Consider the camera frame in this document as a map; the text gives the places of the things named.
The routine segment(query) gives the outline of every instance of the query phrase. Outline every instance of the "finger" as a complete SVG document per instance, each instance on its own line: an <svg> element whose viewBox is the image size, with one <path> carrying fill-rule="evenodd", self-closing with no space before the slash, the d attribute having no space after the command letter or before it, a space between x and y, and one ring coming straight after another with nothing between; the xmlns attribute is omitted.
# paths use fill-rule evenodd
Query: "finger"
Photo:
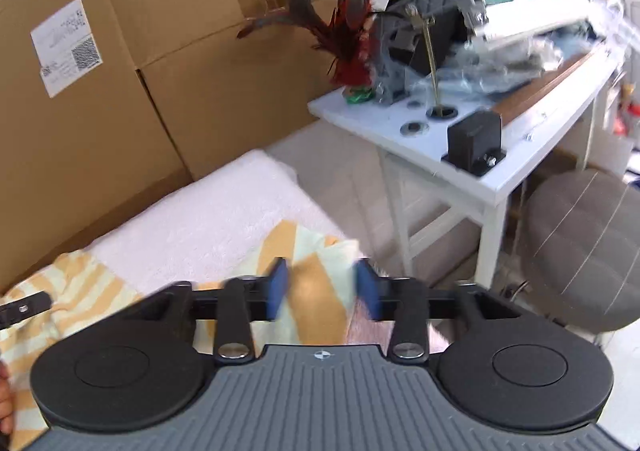
<svg viewBox="0 0 640 451"><path fill-rule="evenodd" d="M11 386L8 381L0 379L0 402L8 401L11 398Z"/></svg>
<svg viewBox="0 0 640 451"><path fill-rule="evenodd" d="M14 403L11 401L0 402L0 418L5 418L14 412Z"/></svg>
<svg viewBox="0 0 640 451"><path fill-rule="evenodd" d="M13 415L9 415L0 421L0 433L10 435L14 432L15 420Z"/></svg>

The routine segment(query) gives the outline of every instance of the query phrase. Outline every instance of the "white table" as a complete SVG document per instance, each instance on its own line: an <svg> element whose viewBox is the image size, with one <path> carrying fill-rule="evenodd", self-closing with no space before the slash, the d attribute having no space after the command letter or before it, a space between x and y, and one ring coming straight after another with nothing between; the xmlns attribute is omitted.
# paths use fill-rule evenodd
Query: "white table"
<svg viewBox="0 0 640 451"><path fill-rule="evenodd" d="M481 178L442 162L447 153L447 128L478 109L464 102L456 104L458 117L452 121L431 121L426 109L409 108L410 99L390 107L375 104L348 105L337 90L309 103L309 110L378 147L392 219L407 275L414 273L413 258L445 235L462 219L470 218L482 227L476 282L490 287L495 274L510 193L533 171L569 128L589 108L590 127L584 139L588 157L593 110L590 105L623 59L599 48L580 68L562 81L536 105L502 131L506 158ZM405 137L400 127L409 121L426 121L429 129ZM427 227L410 236L402 202L401 178L411 178L450 208Z"/></svg>

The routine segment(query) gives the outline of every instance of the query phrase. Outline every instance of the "wooden plank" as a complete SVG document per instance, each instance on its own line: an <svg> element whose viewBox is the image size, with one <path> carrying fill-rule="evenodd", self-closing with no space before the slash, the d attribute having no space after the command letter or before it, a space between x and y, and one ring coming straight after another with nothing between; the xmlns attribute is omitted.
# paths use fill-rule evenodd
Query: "wooden plank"
<svg viewBox="0 0 640 451"><path fill-rule="evenodd" d="M556 88L562 81L575 72L593 52L578 54L560 65L558 70L547 72L542 77L533 80L523 88L513 92L509 97L500 101L492 109L502 117L502 127L529 110L533 105Z"/></svg>

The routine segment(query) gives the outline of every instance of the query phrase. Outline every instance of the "green object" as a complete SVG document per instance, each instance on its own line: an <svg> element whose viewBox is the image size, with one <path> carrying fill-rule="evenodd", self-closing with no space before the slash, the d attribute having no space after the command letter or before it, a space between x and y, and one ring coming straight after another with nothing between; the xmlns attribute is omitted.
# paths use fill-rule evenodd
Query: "green object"
<svg viewBox="0 0 640 451"><path fill-rule="evenodd" d="M359 105L371 101L376 93L370 87L347 87L342 92L342 95L348 104Z"/></svg>

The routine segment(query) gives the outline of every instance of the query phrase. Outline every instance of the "white mattress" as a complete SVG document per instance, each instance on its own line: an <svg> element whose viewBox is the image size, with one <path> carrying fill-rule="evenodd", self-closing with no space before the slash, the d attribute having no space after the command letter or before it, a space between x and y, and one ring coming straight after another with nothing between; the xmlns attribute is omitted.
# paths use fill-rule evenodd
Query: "white mattress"
<svg viewBox="0 0 640 451"><path fill-rule="evenodd" d="M283 219L344 237L294 182L295 172L255 150L177 190L89 251L142 293L229 273Z"/></svg>

